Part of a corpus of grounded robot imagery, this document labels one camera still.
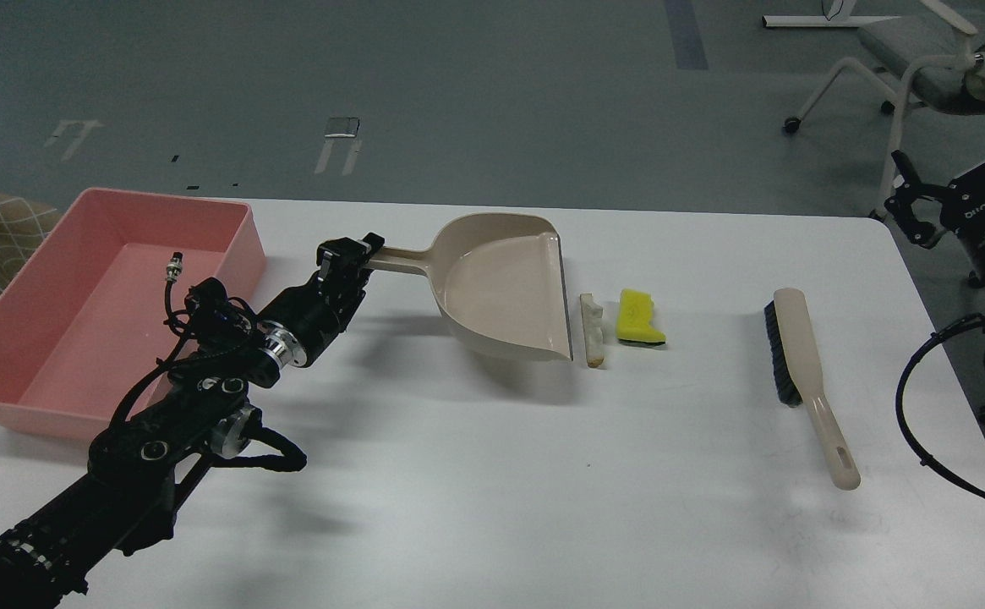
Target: blue floor marking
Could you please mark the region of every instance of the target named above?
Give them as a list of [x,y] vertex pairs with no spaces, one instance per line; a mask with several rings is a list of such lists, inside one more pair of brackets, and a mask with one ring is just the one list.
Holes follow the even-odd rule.
[[665,0],[665,14],[669,16],[677,68],[709,69],[692,0]]

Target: brush bristles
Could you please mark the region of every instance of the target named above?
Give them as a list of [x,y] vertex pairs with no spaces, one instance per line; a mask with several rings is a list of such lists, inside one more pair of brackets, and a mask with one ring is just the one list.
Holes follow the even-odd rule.
[[770,338],[770,356],[774,360],[774,384],[778,387],[778,399],[782,404],[795,406],[804,402],[796,389],[793,377],[789,374],[789,364],[785,362],[785,348],[781,344],[781,328],[778,328],[778,309],[774,302],[763,309],[766,316],[766,335]]

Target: gray floor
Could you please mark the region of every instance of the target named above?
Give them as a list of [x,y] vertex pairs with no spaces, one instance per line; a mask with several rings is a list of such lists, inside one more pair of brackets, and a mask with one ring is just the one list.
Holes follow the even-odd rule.
[[[0,3],[0,189],[62,208],[102,185],[827,216],[878,204],[888,119],[866,84],[844,77],[800,134],[780,130],[836,58],[862,54],[850,30],[763,29],[763,12],[818,14],[813,1],[266,7]],[[337,142],[317,173],[330,116],[360,117],[360,150]],[[906,132],[929,181],[985,158],[985,117],[918,112]],[[985,312],[953,239],[895,238],[937,325]],[[949,350],[974,405],[984,344]]]

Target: dustpan handle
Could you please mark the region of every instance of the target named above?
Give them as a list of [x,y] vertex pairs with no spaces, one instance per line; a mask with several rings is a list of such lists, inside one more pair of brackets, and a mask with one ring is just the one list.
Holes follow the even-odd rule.
[[372,255],[367,266],[374,271],[392,271],[411,275],[428,275],[428,251],[399,250],[396,247],[381,247]]

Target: white chair leg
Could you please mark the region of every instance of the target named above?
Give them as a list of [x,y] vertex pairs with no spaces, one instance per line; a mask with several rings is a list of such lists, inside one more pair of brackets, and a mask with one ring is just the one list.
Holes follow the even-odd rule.
[[808,116],[808,113],[812,111],[814,105],[819,102],[820,97],[824,96],[824,93],[827,92],[829,86],[834,83],[837,76],[839,76],[839,74],[841,74],[841,72],[845,69],[852,69],[857,74],[860,74],[866,78],[868,82],[871,82],[871,84],[878,89],[879,93],[883,94],[883,97],[885,97],[887,101],[890,101],[891,104],[895,104],[895,107],[897,107],[898,104],[895,103],[895,98],[897,97],[895,95],[895,90],[890,88],[890,85],[887,85],[885,80],[879,78],[878,74],[875,74],[868,68],[868,66],[862,64],[860,59],[841,58],[834,64],[833,67],[831,67],[827,73],[827,79],[819,86],[819,88],[816,89],[816,91],[812,93],[812,96],[808,97],[808,101],[805,101],[800,111],[796,113],[795,118],[804,120],[804,118]]
[[915,70],[911,70],[911,72],[903,74],[901,87],[895,92],[897,93],[897,101],[891,102],[895,104],[895,114],[890,119],[890,136],[887,138],[887,150],[883,159],[883,177],[879,179],[879,193],[875,200],[875,207],[868,213],[870,217],[876,220],[887,219],[888,212],[883,207],[883,201],[886,201],[894,193],[895,169],[897,167],[895,167],[895,159],[891,157],[890,153],[901,148],[902,129],[906,126],[906,115],[909,115],[913,109],[922,107],[920,101],[910,102],[910,86]]

